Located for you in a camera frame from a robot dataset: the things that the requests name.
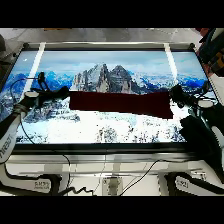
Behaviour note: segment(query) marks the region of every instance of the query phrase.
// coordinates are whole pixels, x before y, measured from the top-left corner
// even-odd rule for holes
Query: blue sky
[[[37,51],[22,52],[12,73],[29,73],[36,54]],[[194,53],[172,52],[172,54],[179,74],[205,77]],[[98,63],[106,63],[109,70],[116,65],[122,65],[134,73],[171,74],[164,51],[45,51],[38,72],[54,71],[57,74],[74,76]]]

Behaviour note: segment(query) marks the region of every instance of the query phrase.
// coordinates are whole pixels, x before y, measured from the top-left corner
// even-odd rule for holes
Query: red object
[[[172,119],[168,92],[144,95],[100,92],[70,92],[71,110],[145,114]]]

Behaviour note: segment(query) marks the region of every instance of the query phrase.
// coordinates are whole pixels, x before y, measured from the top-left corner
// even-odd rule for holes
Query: large display
[[[9,88],[27,78],[37,51],[21,52],[2,92],[0,120],[12,110]],[[165,51],[45,51],[36,77],[45,72],[51,90],[68,86],[71,91],[150,94],[166,91],[176,83],[185,91],[197,91],[207,77],[193,52],[172,52],[177,74],[173,75]],[[26,81],[13,87],[19,101]],[[36,80],[32,87],[39,88]],[[215,98],[212,90],[207,96]],[[129,113],[72,111],[69,98],[32,111],[23,121],[35,143],[151,143],[182,142],[180,119],[188,109],[171,102],[171,120]],[[21,128],[17,143],[30,143]]]

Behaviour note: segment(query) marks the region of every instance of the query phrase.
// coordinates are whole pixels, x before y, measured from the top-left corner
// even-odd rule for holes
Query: dark red cloth
[[[172,119],[168,92],[144,95],[100,92],[70,92],[70,109],[100,112],[145,114]]]

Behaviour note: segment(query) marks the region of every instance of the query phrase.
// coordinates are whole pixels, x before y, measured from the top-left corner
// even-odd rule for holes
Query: folded cloth
[[[172,119],[169,92],[143,95],[101,92],[70,92],[71,110],[145,114]]]

